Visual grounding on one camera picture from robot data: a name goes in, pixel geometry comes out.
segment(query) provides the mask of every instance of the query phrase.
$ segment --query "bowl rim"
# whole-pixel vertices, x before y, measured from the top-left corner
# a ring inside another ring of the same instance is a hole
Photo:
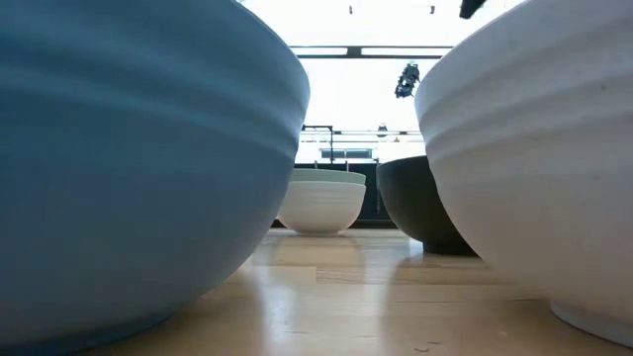
[[[417,155],[417,156],[404,157],[404,158],[398,158],[398,159],[390,160],[390,161],[387,161],[385,163],[381,163],[381,165],[378,166],[378,169],[380,170],[381,167],[385,167],[385,166],[394,166],[394,165],[407,164],[407,163],[412,162],[412,161],[426,161],[426,162],[428,162],[428,156],[426,154],[420,154],[420,155]]]
[[[279,34],[277,34],[270,26],[268,26],[267,23],[265,23],[262,19],[260,19],[257,15],[255,15],[250,9],[246,8],[245,6],[237,2],[234,2],[233,6],[236,8],[236,11],[241,12],[240,16],[243,16],[244,19],[248,18],[248,21],[252,21],[253,23],[261,26],[262,29],[266,30],[266,31],[262,31],[259,36],[268,36],[269,38],[277,41],[277,43],[281,44],[285,48],[286,50],[285,55],[293,59],[293,65],[295,66],[296,70],[299,70],[301,72],[301,75],[303,77],[302,80],[309,84],[307,90],[310,95],[310,93],[312,92],[311,90],[312,88],[310,87],[310,78],[308,76],[308,73],[306,72],[306,68],[302,65],[301,61],[299,60],[297,55],[293,52],[293,50],[290,48],[290,46],[286,43],[286,41],[284,41],[284,39],[282,39],[281,36],[279,36]]]
[[[349,171],[339,171],[336,169],[320,169],[320,168],[294,168],[293,172],[295,171],[300,171],[300,172],[306,172],[306,171],[325,171],[325,172],[334,172],[334,174],[343,174],[343,175],[350,175],[350,176],[357,176],[357,177],[363,177],[363,178],[367,178],[367,176],[365,174],[362,173],[358,173],[358,172],[349,172]]]
[[[491,72],[633,10],[633,3],[626,0],[609,7],[590,0],[559,0],[556,5],[552,6],[551,1],[524,1],[455,45],[426,73],[415,91],[420,125],[429,108]],[[569,16],[566,9],[570,8],[575,17]]]
[[[304,185],[304,184],[310,184],[310,185],[336,185],[336,186],[356,186],[356,187],[363,187],[363,188],[367,188],[366,185],[364,184],[360,184],[360,183],[349,183],[349,182],[329,182],[329,181],[291,181],[290,184],[294,184],[294,185]]]

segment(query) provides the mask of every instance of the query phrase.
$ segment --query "ribbed texture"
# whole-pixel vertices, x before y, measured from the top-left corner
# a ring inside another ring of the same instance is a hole
[[[279,221],[297,232],[337,233],[358,218],[365,189],[353,183],[291,182]]]
[[[1,7],[0,354],[229,276],[293,169],[310,88],[287,46],[233,1]]]
[[[422,80],[420,129],[469,244],[557,300],[633,322],[633,2],[532,0]]]

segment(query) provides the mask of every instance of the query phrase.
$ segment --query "wooden floor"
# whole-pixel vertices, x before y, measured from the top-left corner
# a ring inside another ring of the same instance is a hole
[[[619,356],[478,258],[395,230],[272,230],[224,284],[160,326],[88,355]]]

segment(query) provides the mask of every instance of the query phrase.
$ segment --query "blue ceramic planter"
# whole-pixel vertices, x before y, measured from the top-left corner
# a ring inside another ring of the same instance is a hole
[[[232,1],[0,12],[0,354],[141,331],[228,277],[275,218],[310,89]]]

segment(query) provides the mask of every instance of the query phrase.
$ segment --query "large planter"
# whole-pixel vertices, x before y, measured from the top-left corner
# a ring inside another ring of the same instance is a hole
[[[633,345],[633,2],[532,0],[444,56],[415,104],[439,195],[490,264]]]
[[[0,354],[165,319],[275,218],[309,99],[233,1],[10,1],[0,11]]]
[[[381,164],[378,187],[392,221],[404,233],[424,243],[424,251],[474,254],[442,206],[426,156]]]

